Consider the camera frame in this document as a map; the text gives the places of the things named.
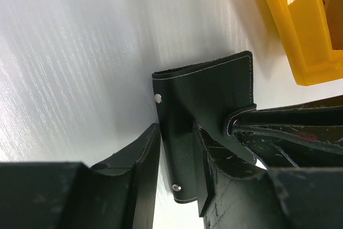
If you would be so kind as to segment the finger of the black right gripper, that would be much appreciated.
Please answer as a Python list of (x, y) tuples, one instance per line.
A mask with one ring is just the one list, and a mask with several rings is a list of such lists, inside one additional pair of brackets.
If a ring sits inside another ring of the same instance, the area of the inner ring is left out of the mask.
[(230, 116), (230, 135), (266, 167), (341, 167), (342, 98)]

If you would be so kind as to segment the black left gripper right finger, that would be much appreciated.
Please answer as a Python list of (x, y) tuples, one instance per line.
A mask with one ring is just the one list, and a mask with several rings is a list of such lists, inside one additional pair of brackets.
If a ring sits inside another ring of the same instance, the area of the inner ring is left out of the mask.
[(206, 228), (342, 228), (341, 167), (261, 169), (198, 123), (193, 157)]

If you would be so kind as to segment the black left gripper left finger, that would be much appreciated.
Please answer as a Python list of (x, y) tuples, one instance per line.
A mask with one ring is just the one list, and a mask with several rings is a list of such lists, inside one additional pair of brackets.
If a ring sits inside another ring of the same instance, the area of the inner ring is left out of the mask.
[(152, 228), (160, 127), (91, 167), (1, 163), (1, 228)]

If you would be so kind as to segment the black leather card holder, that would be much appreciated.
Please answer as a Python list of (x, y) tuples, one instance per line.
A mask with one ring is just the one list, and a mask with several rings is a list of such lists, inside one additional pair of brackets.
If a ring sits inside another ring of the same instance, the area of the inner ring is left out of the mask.
[(197, 199), (192, 130), (198, 122), (223, 147), (255, 164), (226, 133), (227, 117), (253, 105), (253, 58), (243, 51), (214, 61), (152, 74), (153, 93), (175, 202)]

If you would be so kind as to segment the yellow plastic bin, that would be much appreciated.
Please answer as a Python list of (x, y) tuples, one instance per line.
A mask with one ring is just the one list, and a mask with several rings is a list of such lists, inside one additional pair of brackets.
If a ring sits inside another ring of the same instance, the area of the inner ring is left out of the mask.
[(342, 0), (266, 0), (294, 79), (309, 86), (342, 78)]

